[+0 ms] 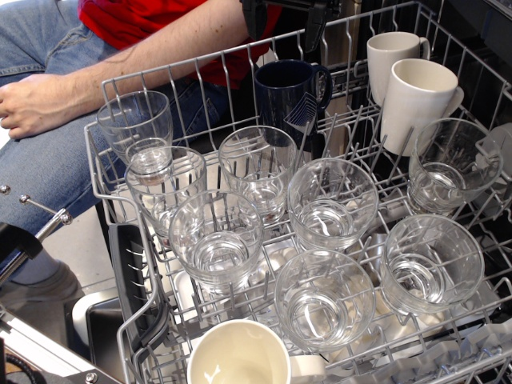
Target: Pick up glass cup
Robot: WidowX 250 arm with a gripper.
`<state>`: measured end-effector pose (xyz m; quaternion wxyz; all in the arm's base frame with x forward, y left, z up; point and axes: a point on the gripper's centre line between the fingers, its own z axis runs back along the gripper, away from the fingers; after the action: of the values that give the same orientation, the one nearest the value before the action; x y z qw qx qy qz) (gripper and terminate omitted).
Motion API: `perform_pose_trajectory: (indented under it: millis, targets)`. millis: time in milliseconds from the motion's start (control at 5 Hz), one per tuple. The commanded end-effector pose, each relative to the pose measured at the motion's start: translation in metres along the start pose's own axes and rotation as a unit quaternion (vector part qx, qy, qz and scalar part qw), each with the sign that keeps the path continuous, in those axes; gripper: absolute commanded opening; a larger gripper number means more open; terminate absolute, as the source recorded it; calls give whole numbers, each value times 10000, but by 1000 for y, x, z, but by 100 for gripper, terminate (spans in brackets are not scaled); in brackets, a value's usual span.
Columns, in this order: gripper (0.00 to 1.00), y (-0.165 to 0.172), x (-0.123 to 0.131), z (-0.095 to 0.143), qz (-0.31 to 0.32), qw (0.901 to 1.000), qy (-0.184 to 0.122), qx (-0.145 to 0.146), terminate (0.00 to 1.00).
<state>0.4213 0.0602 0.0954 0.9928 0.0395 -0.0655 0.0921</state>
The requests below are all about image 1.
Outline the person's bare forearm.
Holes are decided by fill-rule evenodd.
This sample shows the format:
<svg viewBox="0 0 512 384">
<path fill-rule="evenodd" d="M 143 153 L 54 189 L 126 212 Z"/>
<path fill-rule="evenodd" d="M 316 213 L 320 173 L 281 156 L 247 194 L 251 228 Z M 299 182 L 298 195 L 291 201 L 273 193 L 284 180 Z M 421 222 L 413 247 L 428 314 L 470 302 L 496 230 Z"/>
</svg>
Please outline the person's bare forearm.
<svg viewBox="0 0 512 384">
<path fill-rule="evenodd" d="M 212 54 L 246 39 L 239 1 L 206 1 L 134 46 L 67 75 L 74 114 L 92 112 L 103 104 L 105 80 Z"/>
</svg>

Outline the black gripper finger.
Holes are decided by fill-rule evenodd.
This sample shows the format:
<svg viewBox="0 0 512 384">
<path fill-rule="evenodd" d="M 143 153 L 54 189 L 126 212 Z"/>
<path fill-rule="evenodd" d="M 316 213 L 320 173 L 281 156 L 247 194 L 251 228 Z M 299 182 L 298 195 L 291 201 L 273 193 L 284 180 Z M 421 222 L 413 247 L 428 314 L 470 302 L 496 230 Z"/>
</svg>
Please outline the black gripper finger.
<svg viewBox="0 0 512 384">
<path fill-rule="evenodd" d="M 326 24 L 336 19 L 340 12 L 340 0 L 310 1 L 307 7 L 308 16 L 305 27 L 305 52 L 316 50 Z"/>
<path fill-rule="evenodd" d="M 263 0 L 241 0 L 242 12 L 248 35 L 259 40 L 264 34 L 267 22 L 267 8 Z"/>
</svg>

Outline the person's bare hand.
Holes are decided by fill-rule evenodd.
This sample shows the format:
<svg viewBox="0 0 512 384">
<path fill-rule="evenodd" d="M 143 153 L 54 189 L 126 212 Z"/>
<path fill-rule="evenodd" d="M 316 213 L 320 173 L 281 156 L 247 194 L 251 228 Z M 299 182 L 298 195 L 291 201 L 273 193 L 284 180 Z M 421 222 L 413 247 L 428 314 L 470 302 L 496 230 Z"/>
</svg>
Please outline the person's bare hand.
<svg viewBox="0 0 512 384">
<path fill-rule="evenodd" d="M 71 75 L 33 74 L 1 87 L 1 128 L 11 139 L 33 137 L 89 112 Z"/>
</svg>

